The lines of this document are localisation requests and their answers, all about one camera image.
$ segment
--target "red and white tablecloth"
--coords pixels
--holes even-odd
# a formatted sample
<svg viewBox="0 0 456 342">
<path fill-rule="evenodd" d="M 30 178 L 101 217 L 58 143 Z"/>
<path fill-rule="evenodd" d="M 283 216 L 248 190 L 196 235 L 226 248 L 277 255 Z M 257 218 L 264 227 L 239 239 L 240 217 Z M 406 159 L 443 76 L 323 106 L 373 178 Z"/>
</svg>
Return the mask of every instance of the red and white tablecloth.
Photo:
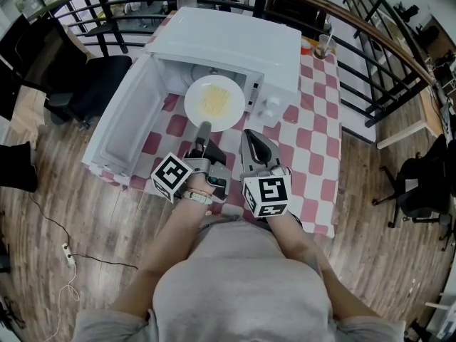
<svg viewBox="0 0 456 342">
<path fill-rule="evenodd" d="M 239 214 L 253 219 L 242 197 L 239 182 L 242 172 L 239 154 L 241 133 L 249 128 L 275 142 L 283 163 L 291 168 L 292 199 L 289 210 L 301 219 L 303 228 L 307 232 L 334 237 L 332 217 L 341 159 L 340 86 L 336 57 L 331 54 L 321 61 L 311 53 L 301 54 L 299 89 L 300 101 L 288 107 L 283 120 L 274 128 L 253 123 L 244 113 L 233 128 L 212 133 L 211 139 L 227 155 L 232 183 L 226 202 L 214 203 L 211 210 L 214 214 Z M 90 166 L 89 169 L 113 185 L 159 195 L 150 173 L 169 152 L 182 157 L 196 131 L 197 128 L 185 115 L 184 98 L 169 95 L 132 177 L 114 175 L 97 166 Z"/>
</svg>

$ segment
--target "white cable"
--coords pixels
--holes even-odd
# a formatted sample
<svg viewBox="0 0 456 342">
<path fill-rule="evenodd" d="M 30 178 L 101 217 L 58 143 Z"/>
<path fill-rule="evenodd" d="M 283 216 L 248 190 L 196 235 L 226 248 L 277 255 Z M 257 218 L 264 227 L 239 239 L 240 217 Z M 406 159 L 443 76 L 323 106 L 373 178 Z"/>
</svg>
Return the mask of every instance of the white cable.
<svg viewBox="0 0 456 342">
<path fill-rule="evenodd" d="M 76 289 L 74 289 L 73 285 L 71 285 L 71 283 L 74 281 L 74 279 L 76 278 L 76 274 L 78 273 L 78 268 L 76 267 L 76 264 L 74 265 L 74 276 L 73 278 L 62 288 L 58 291 L 58 324 L 57 324 L 57 330 L 56 332 L 51 336 L 49 337 L 48 339 L 46 339 L 44 342 L 48 342 L 50 341 L 52 338 L 54 338 L 55 336 L 57 336 L 57 333 L 58 333 L 58 330 L 60 329 L 60 322 L 62 320 L 62 313 L 61 313 L 61 309 L 60 309 L 60 295 L 62 294 L 62 290 L 64 290 L 65 288 L 68 288 L 68 290 L 70 291 L 70 295 L 71 297 L 76 300 L 76 301 L 79 301 L 80 300 L 80 297 L 79 297 L 79 294 L 78 292 L 76 291 Z"/>
</svg>

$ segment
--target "person's right arm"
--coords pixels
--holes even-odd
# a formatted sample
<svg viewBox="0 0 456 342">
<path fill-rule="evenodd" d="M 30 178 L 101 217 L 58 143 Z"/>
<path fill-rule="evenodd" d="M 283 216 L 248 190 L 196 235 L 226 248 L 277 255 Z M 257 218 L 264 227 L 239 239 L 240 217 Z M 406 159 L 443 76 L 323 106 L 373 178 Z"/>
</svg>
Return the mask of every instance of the person's right arm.
<svg viewBox="0 0 456 342">
<path fill-rule="evenodd" d="M 335 319 L 354 316 L 378 317 L 377 313 L 356 298 L 338 280 L 320 247 L 289 212 L 278 217 L 269 217 L 267 222 L 285 257 L 309 265 L 321 276 L 333 306 Z"/>
</svg>

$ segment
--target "black pants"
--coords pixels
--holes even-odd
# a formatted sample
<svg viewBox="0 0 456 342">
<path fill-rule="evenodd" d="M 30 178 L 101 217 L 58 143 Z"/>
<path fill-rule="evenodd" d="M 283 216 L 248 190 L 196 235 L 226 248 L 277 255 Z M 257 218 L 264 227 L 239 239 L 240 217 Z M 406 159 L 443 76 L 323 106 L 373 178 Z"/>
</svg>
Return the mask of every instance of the black pants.
<svg viewBox="0 0 456 342">
<path fill-rule="evenodd" d="M 11 147 L 0 145 L 0 186 L 35 192 L 38 178 L 30 157 L 30 142 Z"/>
</svg>

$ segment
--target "watch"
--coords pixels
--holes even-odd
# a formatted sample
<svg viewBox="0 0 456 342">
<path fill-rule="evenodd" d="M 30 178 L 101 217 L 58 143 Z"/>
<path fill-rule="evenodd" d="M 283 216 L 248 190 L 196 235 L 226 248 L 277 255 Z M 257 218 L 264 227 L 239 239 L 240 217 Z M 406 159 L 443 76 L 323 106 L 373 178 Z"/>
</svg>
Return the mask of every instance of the watch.
<svg viewBox="0 0 456 342">
<path fill-rule="evenodd" d="M 187 199 L 193 200 L 194 202 L 200 202 L 201 204 L 204 204 L 204 205 L 212 204 L 212 200 L 210 197 L 207 197 L 202 194 L 198 194 L 197 192 L 186 191 L 186 192 L 184 192 L 184 197 L 186 197 Z"/>
</svg>

